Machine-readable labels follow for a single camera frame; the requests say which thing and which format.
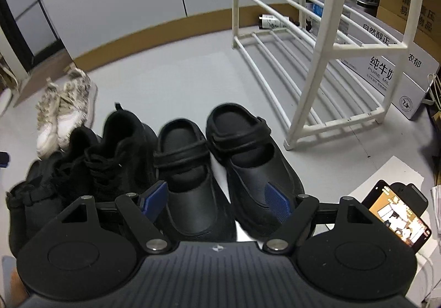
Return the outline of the smartphone on holder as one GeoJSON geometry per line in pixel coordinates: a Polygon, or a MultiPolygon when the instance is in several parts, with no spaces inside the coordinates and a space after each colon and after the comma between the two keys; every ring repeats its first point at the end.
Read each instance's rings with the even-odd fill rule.
{"type": "Polygon", "coordinates": [[[379,180],[362,204],[414,252],[431,237],[432,231],[422,219],[427,197],[412,183],[379,180]]]}

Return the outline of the white shoe rack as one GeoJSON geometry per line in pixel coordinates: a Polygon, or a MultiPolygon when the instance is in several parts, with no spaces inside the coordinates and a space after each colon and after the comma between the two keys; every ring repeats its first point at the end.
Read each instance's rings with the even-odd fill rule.
{"type": "MultiPolygon", "coordinates": [[[[266,81],[265,77],[259,70],[259,67],[251,56],[246,59],[251,65],[254,73],[257,75],[259,82],[262,84],[264,92],[270,98],[275,110],[280,115],[282,122],[287,128],[287,134],[284,142],[286,150],[291,151],[297,145],[297,142],[305,137],[317,136],[333,130],[348,128],[353,125],[361,125],[365,122],[375,121],[382,123],[392,104],[393,97],[398,88],[399,81],[403,74],[404,65],[410,54],[410,44],[413,43],[418,27],[418,15],[422,6],[422,0],[411,0],[410,13],[408,15],[406,27],[402,40],[395,40],[392,44],[387,45],[375,39],[373,43],[358,45],[347,35],[338,29],[338,25],[342,20],[350,21],[343,12],[348,7],[345,0],[323,0],[319,2],[319,6],[323,7],[324,12],[318,22],[320,28],[317,37],[313,38],[304,30],[305,16],[313,16],[313,12],[308,10],[304,5],[304,0],[293,1],[284,0],[290,6],[296,8],[299,12],[299,25],[294,25],[286,20],[284,16],[274,8],[261,0],[251,0],[262,9],[275,16],[282,23],[282,30],[295,38],[308,43],[312,51],[312,61],[310,68],[306,72],[306,83],[303,89],[299,89],[297,84],[292,80],[283,66],[279,66],[279,73],[282,74],[285,83],[289,84],[297,93],[299,102],[293,118],[288,118],[280,102],[278,101],[274,91],[266,81]],[[398,57],[398,65],[394,71],[389,89],[384,95],[381,102],[375,110],[363,112],[351,117],[342,116],[333,121],[322,121],[318,114],[313,110],[313,103],[317,97],[324,79],[325,71],[330,61],[336,62],[341,59],[358,57],[358,56],[385,56],[396,55],[398,57]]],[[[239,0],[232,0],[232,45],[240,50],[244,49],[242,40],[248,38],[247,34],[240,34],[239,20],[239,0]]]]}

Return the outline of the black clog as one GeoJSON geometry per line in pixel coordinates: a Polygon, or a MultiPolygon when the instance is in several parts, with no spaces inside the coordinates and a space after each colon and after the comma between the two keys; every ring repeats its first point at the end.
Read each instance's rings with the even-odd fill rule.
{"type": "Polygon", "coordinates": [[[240,104],[215,107],[206,122],[209,150],[227,173],[236,221],[254,239],[263,240],[280,226],[265,200],[270,183],[292,199],[304,193],[299,176],[271,137],[263,118],[240,104]]]}
{"type": "Polygon", "coordinates": [[[167,183],[168,200],[158,226],[175,241],[234,242],[235,218],[211,168],[211,153],[193,121],[168,122],[154,153],[158,179],[167,183]]]}

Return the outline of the white milk carton box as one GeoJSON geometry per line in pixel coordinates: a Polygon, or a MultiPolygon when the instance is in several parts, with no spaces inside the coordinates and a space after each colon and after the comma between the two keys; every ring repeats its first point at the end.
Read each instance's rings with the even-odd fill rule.
{"type": "MultiPolygon", "coordinates": [[[[369,23],[368,20],[355,16],[353,21],[357,25],[349,24],[347,36],[359,45],[373,43],[373,38],[387,45],[402,40],[401,33],[376,18],[369,23]]],[[[343,59],[342,62],[378,92],[386,94],[394,76],[398,57],[369,55],[343,59]]],[[[439,62],[424,49],[415,43],[410,46],[408,63],[403,69],[392,101],[407,119],[411,120],[414,117],[428,91],[428,75],[436,73],[439,67],[439,62]]]]}

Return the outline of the white sneaker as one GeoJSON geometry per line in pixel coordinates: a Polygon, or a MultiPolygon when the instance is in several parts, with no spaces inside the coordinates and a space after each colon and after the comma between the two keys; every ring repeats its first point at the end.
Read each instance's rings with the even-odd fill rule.
{"type": "Polygon", "coordinates": [[[59,86],[49,78],[37,109],[37,156],[40,159],[49,157],[57,151],[58,145],[58,111],[61,92],[59,86]]]}
{"type": "Polygon", "coordinates": [[[59,94],[57,113],[57,139],[61,150],[69,146],[74,129],[91,128],[94,120],[97,85],[82,70],[74,65],[67,72],[68,80],[59,94]]]}

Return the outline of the black fleece shoe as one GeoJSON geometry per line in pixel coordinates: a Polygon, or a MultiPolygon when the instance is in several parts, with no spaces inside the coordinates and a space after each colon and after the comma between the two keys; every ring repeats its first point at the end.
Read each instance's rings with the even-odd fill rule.
{"type": "Polygon", "coordinates": [[[54,188],[63,206],[84,195],[110,202],[121,194],[141,194],[157,181],[153,165],[157,141],[150,126],[116,103],[105,120],[101,141],[59,167],[54,188]]]}

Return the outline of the black strapped shoe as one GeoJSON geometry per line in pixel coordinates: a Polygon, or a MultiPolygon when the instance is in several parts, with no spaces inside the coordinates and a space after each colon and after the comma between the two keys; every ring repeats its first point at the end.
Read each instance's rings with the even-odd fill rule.
{"type": "Polygon", "coordinates": [[[6,192],[10,213],[8,242],[13,256],[65,209],[52,185],[55,164],[62,157],[62,153],[56,151],[46,159],[33,161],[24,181],[6,192]]]}

